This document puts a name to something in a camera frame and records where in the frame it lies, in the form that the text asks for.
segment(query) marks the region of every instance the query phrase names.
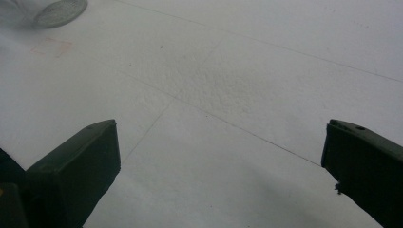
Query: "glass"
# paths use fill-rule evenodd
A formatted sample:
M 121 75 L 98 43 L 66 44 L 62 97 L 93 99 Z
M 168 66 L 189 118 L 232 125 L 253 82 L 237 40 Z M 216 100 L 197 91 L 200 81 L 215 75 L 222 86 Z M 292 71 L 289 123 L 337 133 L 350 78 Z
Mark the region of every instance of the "glass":
M 87 0 L 11 0 L 35 28 L 63 26 L 77 18 L 88 5 Z

